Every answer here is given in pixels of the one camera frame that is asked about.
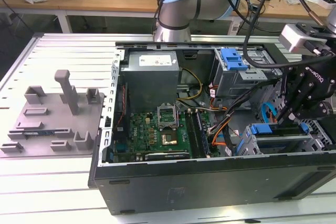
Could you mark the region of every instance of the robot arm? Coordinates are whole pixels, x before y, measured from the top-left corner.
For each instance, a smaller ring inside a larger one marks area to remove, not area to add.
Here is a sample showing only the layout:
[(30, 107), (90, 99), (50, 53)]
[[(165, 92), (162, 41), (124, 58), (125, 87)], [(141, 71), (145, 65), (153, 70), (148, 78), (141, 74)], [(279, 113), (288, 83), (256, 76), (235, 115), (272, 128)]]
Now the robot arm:
[(229, 15), (231, 11), (227, 0), (164, 0), (154, 41), (191, 41), (191, 19), (217, 19)]

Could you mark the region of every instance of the metal slotted table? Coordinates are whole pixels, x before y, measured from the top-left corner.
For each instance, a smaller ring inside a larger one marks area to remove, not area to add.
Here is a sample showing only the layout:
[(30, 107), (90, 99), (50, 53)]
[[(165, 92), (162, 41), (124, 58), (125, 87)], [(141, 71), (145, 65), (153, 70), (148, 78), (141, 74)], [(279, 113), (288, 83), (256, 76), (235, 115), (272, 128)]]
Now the metal slotted table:
[[(32, 38), (0, 82), (0, 142), (25, 104), (29, 85), (60, 92), (57, 69), (68, 69), (78, 92), (110, 85), (114, 41), (151, 41), (149, 35), (45, 34)], [(243, 42), (242, 36), (193, 36), (193, 41)], [(253, 37), (254, 42), (278, 43), (277, 37)], [(279, 49), (290, 60), (300, 55)], [(112, 216), (97, 189), (87, 186), (90, 156), (52, 159), (0, 159), (0, 223), (335, 223), (336, 180), (303, 200), (181, 211)]]

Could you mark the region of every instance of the green circuit board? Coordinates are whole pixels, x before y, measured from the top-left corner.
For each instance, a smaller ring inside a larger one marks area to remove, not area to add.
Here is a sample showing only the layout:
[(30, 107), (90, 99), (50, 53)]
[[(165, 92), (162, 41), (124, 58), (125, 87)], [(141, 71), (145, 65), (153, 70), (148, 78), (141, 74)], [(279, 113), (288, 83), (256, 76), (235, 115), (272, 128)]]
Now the green circuit board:
[[(128, 143), (130, 152), (191, 152), (187, 136), (184, 115), (179, 115), (179, 126), (176, 130), (159, 129), (157, 113), (133, 113), (131, 116), (130, 136)], [(162, 122), (174, 120), (172, 114), (161, 113)]]
[[(174, 115), (170, 111), (161, 111), (161, 122), (174, 121)], [(206, 112), (200, 113), (203, 130), (210, 126)], [(165, 127), (160, 130), (157, 112), (132, 113), (130, 116), (129, 139), (124, 144), (116, 144), (114, 161), (118, 163), (141, 161), (147, 153), (189, 153), (193, 158), (193, 152), (189, 140), (186, 115), (178, 113), (178, 127), (172, 129)]]

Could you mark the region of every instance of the orange cable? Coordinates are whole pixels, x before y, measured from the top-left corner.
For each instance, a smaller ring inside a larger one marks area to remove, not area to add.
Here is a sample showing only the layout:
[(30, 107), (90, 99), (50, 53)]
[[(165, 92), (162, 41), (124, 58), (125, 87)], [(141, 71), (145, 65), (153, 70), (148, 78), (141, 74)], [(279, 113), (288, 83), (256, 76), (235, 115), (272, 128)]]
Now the orange cable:
[(226, 123), (223, 124), (222, 127), (220, 127), (220, 129), (217, 131), (216, 135), (214, 136), (214, 139), (212, 140), (212, 145), (226, 145), (226, 143), (216, 143), (216, 139), (219, 135), (219, 133), (224, 129), (224, 127), (229, 123), (231, 119), (229, 119)]

